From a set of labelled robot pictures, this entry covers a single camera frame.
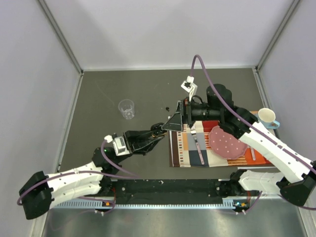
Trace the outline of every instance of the fork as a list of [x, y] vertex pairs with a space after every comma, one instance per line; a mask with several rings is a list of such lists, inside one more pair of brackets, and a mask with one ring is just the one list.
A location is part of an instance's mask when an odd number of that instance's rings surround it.
[[198, 143], [197, 131], [196, 131], [196, 127], [195, 127], [194, 124], [191, 127], [190, 133], [191, 133], [191, 135], [192, 135], [192, 137], [193, 137], [193, 139], [194, 139], [194, 141], [196, 143], [199, 159], [201, 160], [201, 163], [204, 164], [203, 155], [202, 155], [202, 152], [201, 152], [201, 148], [199, 147], [199, 143]]
[[255, 151], [252, 147], [250, 147], [250, 151], [251, 151], [252, 160], [256, 160]]

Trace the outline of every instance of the placemat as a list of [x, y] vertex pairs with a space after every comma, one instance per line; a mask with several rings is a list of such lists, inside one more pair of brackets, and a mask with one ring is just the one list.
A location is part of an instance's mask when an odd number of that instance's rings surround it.
[[271, 164], [259, 152], [254, 150], [253, 159], [251, 150], [248, 147], [245, 155], [234, 160], [227, 160], [214, 153], [209, 146], [208, 135], [213, 127], [218, 125], [218, 121], [197, 121], [195, 128], [197, 140], [203, 155], [204, 165], [201, 164], [197, 147], [190, 129], [185, 124], [183, 132], [169, 132], [169, 152], [171, 167], [192, 167], [192, 166], [232, 166], [232, 165], [263, 165]]

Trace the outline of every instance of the gray wall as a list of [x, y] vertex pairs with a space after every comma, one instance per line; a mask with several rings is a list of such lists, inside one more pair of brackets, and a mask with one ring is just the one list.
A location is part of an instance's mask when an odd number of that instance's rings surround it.
[[292, 0], [46, 0], [85, 69], [256, 65]]
[[[316, 1], [303, 0], [262, 68], [282, 140], [315, 160]], [[316, 194], [312, 201], [316, 204]]]
[[18, 191], [54, 170], [79, 76], [35, 0], [0, 1], [0, 236], [29, 234]]

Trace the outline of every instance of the pink plate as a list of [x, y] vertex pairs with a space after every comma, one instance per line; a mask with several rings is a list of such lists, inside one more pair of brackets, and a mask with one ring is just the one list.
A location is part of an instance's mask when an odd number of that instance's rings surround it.
[[224, 132], [219, 126], [209, 133], [209, 145], [212, 150], [225, 159], [238, 159], [247, 150], [247, 145], [232, 135]]

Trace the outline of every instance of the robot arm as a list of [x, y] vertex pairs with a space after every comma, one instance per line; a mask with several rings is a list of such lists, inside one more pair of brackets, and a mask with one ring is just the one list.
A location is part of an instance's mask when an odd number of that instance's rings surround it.
[[[105, 140], [108, 143], [112, 142], [114, 147], [105, 148], [106, 156], [118, 165], [133, 154], [146, 155], [164, 138], [167, 131], [182, 131], [184, 124], [192, 127], [195, 121], [219, 120], [219, 126], [225, 132], [256, 149], [280, 170], [279, 173], [239, 170], [231, 175], [231, 182], [234, 185], [232, 189], [238, 184], [237, 189], [242, 191], [257, 190], [281, 194], [294, 205], [305, 204], [316, 185], [316, 175], [283, 151], [286, 149], [295, 153], [293, 150], [271, 135], [250, 111], [234, 106], [232, 93], [223, 85], [216, 84], [217, 91], [229, 107], [255, 130], [227, 111], [211, 87], [206, 90], [207, 102], [201, 103], [194, 101], [197, 86], [193, 83], [192, 77], [188, 77], [181, 87], [188, 92], [189, 97], [178, 101], [175, 114], [166, 123], [154, 124], [150, 130], [127, 131], [121, 137], [117, 137], [116, 134], [106, 136]], [[266, 134], [274, 143], [259, 134], [256, 129]], [[309, 159], [297, 153], [295, 155], [315, 168]], [[101, 172], [113, 176], [118, 170], [103, 158], [101, 149], [97, 148], [89, 164], [57, 174], [44, 175], [42, 171], [35, 173], [19, 192], [27, 219], [36, 218], [55, 205], [73, 198], [86, 195], [108, 196], [111, 194], [112, 182], [110, 177], [104, 176]], [[25, 194], [39, 182], [42, 182], [40, 186]]]

